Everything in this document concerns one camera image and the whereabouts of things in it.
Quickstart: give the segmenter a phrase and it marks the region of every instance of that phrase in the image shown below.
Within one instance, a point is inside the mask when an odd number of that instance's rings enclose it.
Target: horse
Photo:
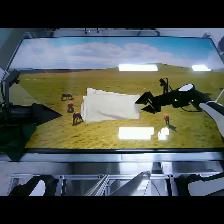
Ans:
[[[81,114],[80,113],[74,113],[73,114],[73,123],[72,123],[72,126],[78,125],[81,122],[83,122],[83,119],[82,119]]]
[[[72,100],[73,98],[72,98],[72,94],[62,94],[62,96],[61,96],[61,100],[62,101],[64,101],[64,98],[65,98],[65,100]]]

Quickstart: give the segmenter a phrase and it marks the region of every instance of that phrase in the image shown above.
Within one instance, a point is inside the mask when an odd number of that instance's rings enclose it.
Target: black border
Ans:
[[[135,36],[63,36],[63,38],[69,37],[135,37]],[[169,37],[169,38],[194,38],[194,39],[210,39],[213,47],[216,49],[217,54],[219,55],[221,61],[222,60],[215,43],[213,42],[212,38],[210,37],[175,37],[175,36],[138,36],[141,38],[144,37]],[[62,37],[43,37],[43,38],[32,38],[32,39],[48,39],[48,38],[62,38]],[[20,48],[23,40],[30,40],[31,38],[23,38],[19,44],[17,45],[16,52],[14,52],[14,57]],[[8,63],[7,70],[10,68],[12,61],[14,59],[12,57],[10,60],[11,62]],[[113,149],[103,149],[103,148],[93,148],[93,149],[86,149],[86,148],[25,148],[23,153],[38,153],[38,154],[140,154],[140,153],[203,153],[203,152],[223,152],[224,147],[217,147],[217,148],[113,148]]]

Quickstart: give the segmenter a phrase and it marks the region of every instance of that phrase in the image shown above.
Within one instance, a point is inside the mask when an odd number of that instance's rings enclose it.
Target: grass field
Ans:
[[[14,104],[39,102],[56,110],[63,116],[39,126],[27,144],[28,148],[212,148],[223,147],[224,143],[216,123],[205,113],[189,113],[172,106],[162,107],[162,112],[150,114],[141,111],[140,120],[104,121],[81,123],[72,126],[72,114],[67,113],[70,101],[61,101],[62,93],[71,93],[75,111],[80,111],[86,88],[106,91],[153,95],[162,94],[159,79],[169,78],[173,89],[193,83],[197,90],[211,93],[215,99],[224,88],[224,73],[192,73],[191,69],[160,65],[158,72],[119,72],[117,68],[71,73],[22,74],[20,84],[11,88]],[[170,115],[169,139],[158,140],[158,132],[165,126],[163,114]],[[155,128],[149,141],[119,140],[119,127]]]

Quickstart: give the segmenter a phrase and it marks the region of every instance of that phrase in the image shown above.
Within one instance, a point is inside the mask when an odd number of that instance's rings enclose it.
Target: blue sky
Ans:
[[[108,68],[121,63],[206,64],[224,67],[210,39],[177,37],[63,37],[24,40],[12,68]]]

